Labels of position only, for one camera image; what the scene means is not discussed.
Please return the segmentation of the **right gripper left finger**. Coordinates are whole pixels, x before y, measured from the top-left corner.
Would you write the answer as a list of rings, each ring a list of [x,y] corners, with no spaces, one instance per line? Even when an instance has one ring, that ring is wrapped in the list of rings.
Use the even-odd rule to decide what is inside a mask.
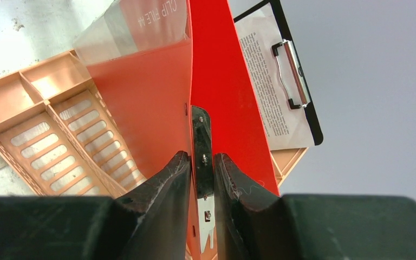
[[[0,259],[184,259],[190,186],[179,151],[116,199],[0,196]]]

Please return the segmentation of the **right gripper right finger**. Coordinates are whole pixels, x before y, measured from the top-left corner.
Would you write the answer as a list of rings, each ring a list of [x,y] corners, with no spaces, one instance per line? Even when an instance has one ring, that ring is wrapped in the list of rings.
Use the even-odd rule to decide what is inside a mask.
[[[286,194],[213,159],[219,259],[416,259],[416,201]]]

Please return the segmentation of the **orange plastic file organizer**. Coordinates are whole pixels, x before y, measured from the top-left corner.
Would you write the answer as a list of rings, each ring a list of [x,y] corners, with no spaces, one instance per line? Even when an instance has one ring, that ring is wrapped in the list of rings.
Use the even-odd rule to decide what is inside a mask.
[[[212,153],[208,113],[192,107],[191,124],[186,252],[198,259],[211,232],[217,243],[217,154]],[[34,191],[33,197],[116,199],[155,175],[146,177],[138,169],[75,50],[0,79],[0,155]],[[211,254],[218,256],[217,246]]]

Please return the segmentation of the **black clipboard with paper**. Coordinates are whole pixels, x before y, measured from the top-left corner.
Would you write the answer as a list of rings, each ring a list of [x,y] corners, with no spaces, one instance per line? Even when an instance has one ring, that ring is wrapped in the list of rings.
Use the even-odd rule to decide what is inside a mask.
[[[280,1],[261,1],[234,23],[270,150],[322,144],[322,129]]]

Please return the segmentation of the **thin red folder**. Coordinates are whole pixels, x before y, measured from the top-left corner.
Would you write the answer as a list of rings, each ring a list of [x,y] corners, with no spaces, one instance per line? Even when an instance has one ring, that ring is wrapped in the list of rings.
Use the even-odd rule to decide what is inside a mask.
[[[113,1],[73,43],[140,172],[194,155],[192,107],[212,153],[277,194],[254,88],[228,1]]]

